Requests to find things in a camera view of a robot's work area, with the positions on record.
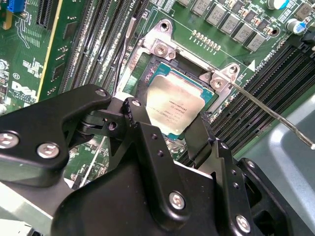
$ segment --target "black memory slot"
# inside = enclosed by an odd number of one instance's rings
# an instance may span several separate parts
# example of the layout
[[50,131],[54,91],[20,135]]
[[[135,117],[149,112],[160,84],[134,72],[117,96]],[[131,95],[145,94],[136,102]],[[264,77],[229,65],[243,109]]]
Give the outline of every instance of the black memory slot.
[[93,25],[95,13],[97,12],[97,9],[93,8],[93,2],[95,1],[98,2],[100,0],[89,0],[87,2],[87,7],[85,8],[82,16],[83,20],[80,24],[79,30],[76,32],[76,35],[74,37],[75,40],[71,47],[70,59],[68,61],[68,65],[63,76],[63,82],[60,86],[59,93],[71,89],[73,87],[75,79],[77,79],[76,74],[78,72],[78,69],[80,68],[84,53],[84,47],[79,48],[79,44],[82,39],[84,39],[83,45],[86,45],[87,41],[89,40],[87,35],[89,35],[92,29],[91,25]]
[[[315,85],[315,63],[305,47],[286,42],[246,85],[247,91],[277,113],[284,112],[305,91]],[[242,149],[274,119],[238,93],[213,122],[217,137],[226,142],[233,154]]]
[[[116,47],[114,48],[114,52],[111,54],[111,63],[108,63],[106,71],[108,72],[110,70],[110,66],[112,64],[112,62],[115,60],[116,55],[117,55],[117,51],[119,46],[119,43],[122,42],[122,39],[124,38],[125,34],[126,34],[126,30],[128,27],[128,24],[130,22],[130,19],[132,17],[132,15],[134,14],[138,4],[139,4],[139,0],[136,2],[133,1],[124,1],[119,12],[117,15],[117,19],[114,22],[109,37],[106,41],[106,43],[103,45],[103,48],[101,50],[101,53],[99,55],[99,62],[97,63],[97,66],[94,68],[94,72],[93,72],[93,76],[91,78],[91,83],[95,84],[98,81],[99,75],[102,71],[103,68],[103,64],[106,62],[106,58],[108,56],[108,53],[111,49],[113,49],[114,44],[116,44]],[[115,42],[115,39],[118,35],[118,33],[121,32],[120,34],[120,38],[118,39],[118,42]]]
[[88,70],[87,66],[89,64],[89,61],[93,59],[93,55],[91,53],[93,52],[93,49],[96,44],[96,40],[102,31],[104,27],[104,22],[106,21],[106,16],[108,12],[109,5],[111,3],[111,0],[104,0],[99,6],[97,14],[95,15],[95,22],[93,30],[91,31],[91,34],[89,35],[89,40],[87,43],[87,46],[84,50],[84,56],[82,58],[82,62],[80,64],[79,71],[77,73],[77,80],[75,81],[73,88],[77,88],[81,85],[83,85],[84,80],[88,76]]

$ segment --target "black plastic part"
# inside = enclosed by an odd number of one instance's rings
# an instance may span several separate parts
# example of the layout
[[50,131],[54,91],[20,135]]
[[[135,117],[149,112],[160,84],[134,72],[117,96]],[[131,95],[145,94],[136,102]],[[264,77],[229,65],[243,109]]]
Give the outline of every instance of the black plastic part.
[[[111,96],[100,96],[95,85],[84,86],[0,117],[0,132],[19,137],[12,148],[0,149],[0,179],[32,186],[56,183],[68,162],[68,145],[82,115],[106,108]],[[57,157],[44,159],[36,150],[55,144]]]
[[218,236],[214,218],[214,181],[176,166],[191,202],[189,221],[167,232],[152,218],[134,152],[123,165],[78,189],[61,204],[51,236]]
[[263,171],[249,159],[241,159],[239,166],[245,176],[245,185],[251,203],[255,224],[264,235],[313,236],[304,221],[293,210]]

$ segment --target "bolt head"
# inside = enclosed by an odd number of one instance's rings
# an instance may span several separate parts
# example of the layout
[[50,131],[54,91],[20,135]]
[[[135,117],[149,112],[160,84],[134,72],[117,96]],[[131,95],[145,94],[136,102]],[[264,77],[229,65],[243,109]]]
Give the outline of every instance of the bolt head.
[[252,161],[248,161],[247,164],[252,167],[252,168],[255,168],[255,164],[252,162]]
[[59,154],[59,148],[54,144],[41,144],[37,148],[37,154],[45,159],[55,158]]
[[177,210],[182,210],[185,207],[185,200],[179,193],[171,192],[169,202]]
[[137,107],[140,107],[141,106],[141,103],[135,99],[132,100],[132,103],[133,105],[137,106]]
[[251,226],[248,223],[247,219],[242,216],[242,215],[237,215],[236,216],[236,223],[238,225],[238,227],[240,228],[241,231],[245,232],[245,233],[249,233],[251,231]]
[[19,137],[12,133],[0,133],[0,148],[7,149],[16,146],[19,143]]

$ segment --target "robotic arm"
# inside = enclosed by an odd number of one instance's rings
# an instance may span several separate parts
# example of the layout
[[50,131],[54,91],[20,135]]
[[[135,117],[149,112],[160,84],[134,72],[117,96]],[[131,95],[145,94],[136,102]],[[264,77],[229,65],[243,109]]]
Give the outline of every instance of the robotic arm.
[[197,116],[185,130],[201,174],[175,164],[135,98],[86,85],[0,118],[0,180],[33,189],[62,178],[70,148],[109,137],[108,173],[69,194],[52,236],[313,235],[262,170],[237,162]]

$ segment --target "electronic component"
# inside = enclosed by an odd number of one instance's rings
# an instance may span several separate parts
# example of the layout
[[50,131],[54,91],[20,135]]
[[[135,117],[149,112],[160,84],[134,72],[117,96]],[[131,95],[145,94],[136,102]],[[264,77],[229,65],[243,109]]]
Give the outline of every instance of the electronic component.
[[63,32],[63,39],[68,39],[68,38],[72,38],[73,35],[75,34],[75,30],[77,28],[78,22],[71,22],[68,23],[65,26],[64,32]]
[[312,11],[313,9],[311,5],[309,5],[308,3],[302,3],[300,8],[295,13],[295,17],[300,20],[304,20],[310,15]]
[[250,49],[251,51],[256,52],[257,49],[262,45],[262,43],[265,40],[266,38],[258,33],[255,35],[255,37],[249,42],[249,44],[246,47]]
[[8,92],[8,87],[7,86],[3,86],[3,85],[0,85],[0,94],[2,96],[6,95],[6,93]]
[[65,68],[65,63],[62,63],[54,69],[52,81],[56,80],[58,77],[63,75],[64,68]]
[[164,63],[151,77],[147,94],[152,125],[170,139],[176,139],[213,96],[213,92]]
[[228,0],[228,3],[227,3],[228,8],[232,8],[235,2],[236,2],[235,0]]
[[238,14],[239,11],[244,7],[244,3],[242,3],[241,1],[236,1],[234,6],[232,7],[232,12],[234,12],[235,14]]
[[248,10],[247,9],[243,9],[242,11],[241,11],[241,16],[242,17],[246,17],[247,16],[247,14],[248,14]]
[[248,14],[246,15],[244,21],[250,24],[256,15],[257,14],[254,11],[250,10]]
[[257,26],[257,30],[260,32],[264,32],[268,25],[270,25],[270,22],[266,19],[263,19]]
[[240,20],[234,14],[231,14],[224,22],[221,30],[227,34],[231,34],[239,22]]
[[207,18],[207,22],[210,24],[217,26],[219,22],[223,19],[226,10],[219,4],[215,4],[215,7],[212,9],[209,17]]
[[306,24],[293,18],[288,20],[285,27],[294,34],[302,34],[306,29]]
[[197,0],[192,8],[193,13],[201,16],[206,10],[211,0]]
[[39,0],[36,23],[47,30],[53,28],[59,0]]
[[255,17],[255,19],[254,19],[254,25],[255,25],[256,27],[259,26],[260,22],[261,22],[261,19]]
[[8,30],[12,26],[13,14],[11,11],[7,10],[5,15],[5,21],[3,23],[3,29]]
[[253,29],[249,25],[243,24],[233,38],[240,43],[244,43],[252,31]]
[[24,10],[25,0],[10,0],[7,10],[12,13],[22,12]]
[[181,5],[187,7],[188,4],[190,3],[190,0],[177,0],[177,2],[179,2]]
[[282,10],[288,3],[289,0],[267,0],[267,7],[271,10]]

